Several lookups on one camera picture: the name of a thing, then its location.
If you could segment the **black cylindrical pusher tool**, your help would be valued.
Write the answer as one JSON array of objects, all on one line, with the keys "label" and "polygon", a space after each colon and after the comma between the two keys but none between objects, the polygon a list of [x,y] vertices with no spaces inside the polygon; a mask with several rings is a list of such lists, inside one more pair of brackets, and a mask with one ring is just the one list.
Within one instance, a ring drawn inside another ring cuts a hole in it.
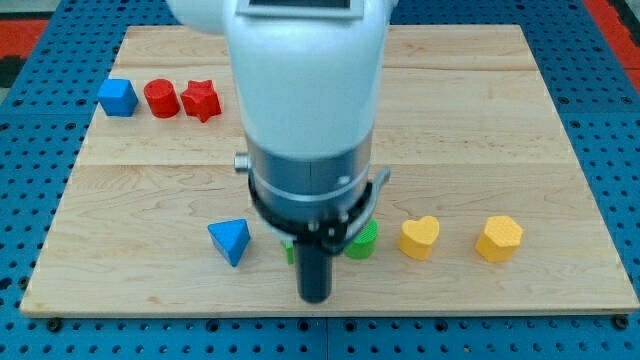
[{"label": "black cylindrical pusher tool", "polygon": [[329,297],[333,258],[343,253],[365,229],[390,176],[391,169],[383,168],[366,184],[354,206],[322,221],[297,221],[276,213],[260,198],[255,176],[248,177],[249,192],[259,217],[276,236],[293,245],[297,291],[302,300],[317,304]]}]

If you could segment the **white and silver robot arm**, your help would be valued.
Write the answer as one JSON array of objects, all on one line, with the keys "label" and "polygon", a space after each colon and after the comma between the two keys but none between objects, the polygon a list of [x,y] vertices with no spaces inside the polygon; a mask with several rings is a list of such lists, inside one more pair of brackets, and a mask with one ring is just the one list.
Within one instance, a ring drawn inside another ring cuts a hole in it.
[{"label": "white and silver robot arm", "polygon": [[364,229],[390,170],[370,171],[391,0],[170,0],[225,38],[259,216],[293,243],[300,297],[325,301],[332,260]]}]

